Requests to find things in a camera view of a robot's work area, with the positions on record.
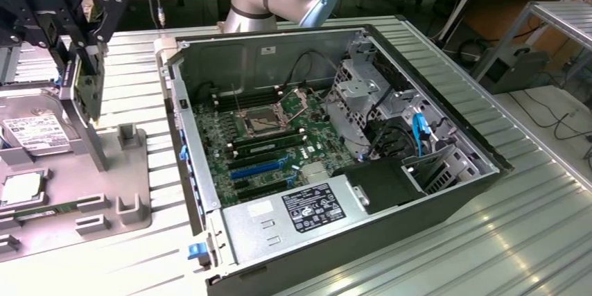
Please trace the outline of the CPU socket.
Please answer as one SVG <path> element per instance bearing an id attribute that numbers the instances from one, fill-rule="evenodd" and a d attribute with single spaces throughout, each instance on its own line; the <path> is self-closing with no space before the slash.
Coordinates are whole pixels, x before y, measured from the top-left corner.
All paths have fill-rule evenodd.
<path id="1" fill-rule="evenodd" d="M 290 129 L 289 117 L 278 103 L 237 112 L 235 123 L 239 135 L 247 138 L 265 137 Z"/>

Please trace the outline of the grey plastic parts rack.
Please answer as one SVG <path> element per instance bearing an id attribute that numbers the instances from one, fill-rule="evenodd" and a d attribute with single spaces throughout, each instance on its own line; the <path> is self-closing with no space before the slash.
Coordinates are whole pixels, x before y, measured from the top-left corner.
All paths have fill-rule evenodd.
<path id="1" fill-rule="evenodd" d="M 107 157 L 99 169 L 83 144 L 71 141 L 73 151 L 33 156 L 0 139 L 0 184 L 13 175 L 41 173 L 42 197 L 0 207 L 0 212 L 67 202 L 90 202 L 79 211 L 34 218 L 0 220 L 0 262 L 69 247 L 153 223 L 150 203 L 147 133 L 135 123 L 101 134 Z"/>

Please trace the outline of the thin metal locking lever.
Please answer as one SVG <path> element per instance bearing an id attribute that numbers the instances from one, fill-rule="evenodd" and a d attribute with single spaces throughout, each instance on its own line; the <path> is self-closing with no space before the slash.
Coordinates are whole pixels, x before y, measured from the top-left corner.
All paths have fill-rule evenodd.
<path id="1" fill-rule="evenodd" d="M 237 108 L 238 108 L 238 115 L 241 118 L 243 118 L 246 116 L 246 112 L 243 111 L 242 104 L 241 104 L 242 90 L 235 87 L 235 84 L 231 84 L 231 88 L 233 88 L 233 95 L 235 98 L 235 104 L 237 104 Z"/>

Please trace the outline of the hard disk in blue caddy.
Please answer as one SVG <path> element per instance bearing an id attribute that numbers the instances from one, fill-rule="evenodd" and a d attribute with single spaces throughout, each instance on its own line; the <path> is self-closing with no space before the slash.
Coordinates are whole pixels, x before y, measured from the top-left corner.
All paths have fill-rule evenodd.
<path id="1" fill-rule="evenodd" d="M 0 86 L 0 139 L 11 148 L 22 147 L 42 156 L 73 151 L 81 138 L 51 82 Z"/>

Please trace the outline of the black box device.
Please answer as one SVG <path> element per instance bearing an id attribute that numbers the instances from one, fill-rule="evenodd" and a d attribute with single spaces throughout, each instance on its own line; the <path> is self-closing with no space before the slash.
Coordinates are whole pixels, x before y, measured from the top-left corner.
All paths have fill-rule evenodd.
<path id="1" fill-rule="evenodd" d="M 482 79 L 491 94 L 503 94 L 529 88 L 543 72 L 551 58 L 526 44 L 506 47 Z"/>

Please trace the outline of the grey metal frame table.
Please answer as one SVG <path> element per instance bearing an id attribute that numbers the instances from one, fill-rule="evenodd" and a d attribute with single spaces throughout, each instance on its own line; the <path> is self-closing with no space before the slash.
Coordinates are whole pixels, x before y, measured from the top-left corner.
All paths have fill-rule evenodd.
<path id="1" fill-rule="evenodd" d="M 498 54 L 510 45 L 531 16 L 539 17 L 547 27 L 559 30 L 571 40 L 577 41 L 590 51 L 589 58 L 592 60 L 592 3 L 585 1 L 531 1 L 521 11 L 493 52 L 474 69 L 475 81 L 485 78 Z"/>

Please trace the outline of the white side table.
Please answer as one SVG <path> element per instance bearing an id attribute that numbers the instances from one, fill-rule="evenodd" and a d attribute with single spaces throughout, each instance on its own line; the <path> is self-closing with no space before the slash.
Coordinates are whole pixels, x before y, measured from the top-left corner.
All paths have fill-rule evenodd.
<path id="1" fill-rule="evenodd" d="M 592 191 L 592 110 L 555 86 L 494 95 L 517 126 Z"/>

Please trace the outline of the blue case latch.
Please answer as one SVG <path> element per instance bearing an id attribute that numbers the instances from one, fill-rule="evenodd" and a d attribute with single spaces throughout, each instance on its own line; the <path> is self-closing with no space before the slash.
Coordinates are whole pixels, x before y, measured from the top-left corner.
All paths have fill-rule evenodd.
<path id="1" fill-rule="evenodd" d="M 206 242 L 194 243 L 189 246 L 189 256 L 187 259 L 199 259 L 209 255 Z"/>

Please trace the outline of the green RAM stick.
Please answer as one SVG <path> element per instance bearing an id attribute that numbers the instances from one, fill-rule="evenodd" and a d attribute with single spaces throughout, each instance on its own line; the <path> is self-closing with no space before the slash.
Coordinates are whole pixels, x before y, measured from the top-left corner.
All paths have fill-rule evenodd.
<path id="1" fill-rule="evenodd" d="M 286 137 L 267 138 L 266 140 L 259 142 L 247 143 L 246 141 L 243 141 L 242 143 L 235 144 L 234 151 L 237 152 L 237 157 L 249 157 L 282 150 L 285 148 L 299 146 L 302 145 L 302 143 L 303 135 L 297 134 Z"/>
<path id="2" fill-rule="evenodd" d="M 35 207 L 14 211 L 0 212 L 0 220 L 15 219 L 15 220 L 30 220 L 34 218 L 42 218 L 47 216 L 55 216 L 59 214 L 71 213 L 73 211 L 79 211 L 83 204 L 90 202 L 67 202 L 62 204 L 49 205 L 43 207 Z"/>

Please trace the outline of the perforated metal disk bay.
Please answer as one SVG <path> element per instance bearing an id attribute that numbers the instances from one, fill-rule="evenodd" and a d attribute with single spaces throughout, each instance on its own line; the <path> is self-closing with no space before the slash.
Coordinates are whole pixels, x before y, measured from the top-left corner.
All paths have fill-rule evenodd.
<path id="1" fill-rule="evenodd" d="M 390 83 L 374 64 L 353 59 L 342 61 L 326 109 L 331 124 L 354 153 L 366 152 L 371 146 L 363 133 L 367 122 L 401 116 L 419 95 L 409 82 L 399 89 L 389 87 Z"/>

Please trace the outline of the blue expansion slot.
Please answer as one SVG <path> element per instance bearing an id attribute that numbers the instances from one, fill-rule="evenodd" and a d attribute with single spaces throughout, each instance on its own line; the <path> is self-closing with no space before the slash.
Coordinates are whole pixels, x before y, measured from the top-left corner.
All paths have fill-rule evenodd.
<path id="1" fill-rule="evenodd" d="M 275 162 L 269 162 L 266 164 L 261 164 L 258 166 L 254 166 L 253 168 L 247 168 L 239 171 L 234 171 L 230 174 L 230 178 L 233 180 L 241 179 L 241 178 L 246 178 L 250 177 L 253 175 L 259 175 L 262 173 L 266 173 L 269 171 L 277 171 L 279 169 L 283 168 L 285 166 L 285 161 L 279 160 Z"/>

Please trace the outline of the silver CPU chip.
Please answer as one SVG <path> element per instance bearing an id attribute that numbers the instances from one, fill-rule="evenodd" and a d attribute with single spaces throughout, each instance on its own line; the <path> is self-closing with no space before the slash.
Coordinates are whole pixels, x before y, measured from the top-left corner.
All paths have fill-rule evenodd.
<path id="1" fill-rule="evenodd" d="M 43 181 L 41 173 L 10 176 L 0 184 L 0 207 L 38 200 L 42 197 Z"/>

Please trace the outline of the grey power supply unit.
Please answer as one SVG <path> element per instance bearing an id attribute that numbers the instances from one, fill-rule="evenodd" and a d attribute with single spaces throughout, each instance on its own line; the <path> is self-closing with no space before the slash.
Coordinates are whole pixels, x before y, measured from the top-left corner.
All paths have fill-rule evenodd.
<path id="1" fill-rule="evenodd" d="M 341 175 L 225 209 L 237 263 L 274 259 L 345 232 L 369 219 L 369 203 Z"/>

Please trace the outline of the green motherboard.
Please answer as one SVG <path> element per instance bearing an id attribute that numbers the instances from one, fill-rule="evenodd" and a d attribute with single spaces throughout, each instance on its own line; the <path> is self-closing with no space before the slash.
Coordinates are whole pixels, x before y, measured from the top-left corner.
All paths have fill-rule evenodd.
<path id="1" fill-rule="evenodd" d="M 241 97 L 243 110 L 278 103 L 290 91 L 278 92 L 270 100 L 251 101 Z M 235 123 L 238 108 L 234 96 L 227 97 L 225 101 L 215 101 L 210 105 L 199 105 L 195 108 L 195 122 L 202 136 L 210 174 L 223 207 L 235 206 L 310 184 L 301 171 L 307 164 L 323 162 L 331 175 L 339 167 L 346 166 L 353 161 L 338 131 L 330 123 L 322 96 L 318 93 L 317 95 L 322 106 L 319 120 L 306 126 L 290 127 L 287 131 L 265 137 L 247 138 L 239 135 Z M 302 145 L 249 157 L 237 157 L 234 151 L 237 143 L 243 141 L 247 143 L 259 142 L 267 138 L 297 134 L 303 135 Z M 286 163 L 283 168 L 277 171 L 269 171 L 237 180 L 230 178 L 234 171 L 279 160 Z"/>

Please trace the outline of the black graphics card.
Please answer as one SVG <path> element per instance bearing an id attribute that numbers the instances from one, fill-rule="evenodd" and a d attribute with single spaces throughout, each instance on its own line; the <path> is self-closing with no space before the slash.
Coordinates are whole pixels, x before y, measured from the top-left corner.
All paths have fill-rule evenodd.
<path id="1" fill-rule="evenodd" d="M 70 60 L 67 63 L 66 71 L 69 72 L 69 79 L 66 84 L 74 87 L 74 97 L 79 102 L 86 117 L 93 120 L 99 120 L 102 114 L 102 95 L 105 89 L 105 70 L 101 75 L 91 76 L 85 74 L 83 61 L 78 55 L 77 44 L 73 42 L 71 35 L 79 33 L 75 19 L 75 9 L 71 11 L 71 15 L 59 16 L 62 27 L 70 36 L 69 55 Z"/>

